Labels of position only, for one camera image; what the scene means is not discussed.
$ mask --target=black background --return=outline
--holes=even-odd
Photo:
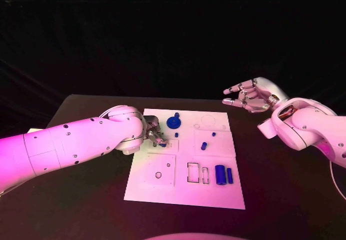
[[[70,94],[223,99],[256,77],[345,114],[342,4],[114,2],[0,3],[2,137]]]

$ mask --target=black table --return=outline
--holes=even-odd
[[[315,147],[266,139],[250,114],[221,100],[71,95],[48,127],[99,117],[116,105],[228,112],[246,210],[126,201],[133,155],[114,150],[51,172],[0,198],[2,239],[145,239],[198,232],[247,239],[346,239],[346,202]]]

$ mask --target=hole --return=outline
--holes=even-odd
[[[158,172],[158,173],[155,174],[155,176],[156,176],[156,178],[159,179],[159,178],[162,177],[162,173]]]

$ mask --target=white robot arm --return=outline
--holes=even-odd
[[[328,159],[346,168],[346,116],[338,116],[312,99],[290,99],[264,77],[233,86],[224,94],[238,91],[238,99],[226,98],[224,104],[243,107],[251,113],[273,110],[272,118],[257,126],[264,136],[272,139],[277,135],[296,150],[313,145]]]
[[[165,147],[158,117],[143,116],[135,107],[122,105],[102,117],[0,139],[0,195],[34,177],[84,163],[113,149],[133,154],[146,138]]]

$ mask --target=robotic hand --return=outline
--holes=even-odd
[[[226,98],[224,104],[246,108],[251,113],[273,110],[272,118],[257,126],[264,136],[272,139],[277,135],[296,150],[313,145],[329,160],[346,168],[346,116],[338,116],[312,99],[290,99],[264,77],[230,87],[224,94],[238,91],[238,99]]]
[[[140,150],[145,139],[165,146],[156,116],[126,105],[100,117],[0,139],[0,195],[37,176],[122,150]]]

